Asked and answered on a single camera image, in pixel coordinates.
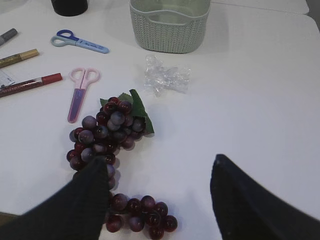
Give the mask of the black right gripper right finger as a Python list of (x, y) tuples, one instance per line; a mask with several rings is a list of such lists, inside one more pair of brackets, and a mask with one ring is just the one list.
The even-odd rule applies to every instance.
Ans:
[(278, 198), (224, 154), (215, 157), (210, 194), (224, 240), (318, 240), (320, 221)]

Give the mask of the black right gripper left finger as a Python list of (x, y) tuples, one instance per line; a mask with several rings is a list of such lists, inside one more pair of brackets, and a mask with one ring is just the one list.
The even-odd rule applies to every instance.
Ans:
[(92, 160), (49, 199), (0, 228), (2, 240), (97, 240), (108, 208), (107, 165)]

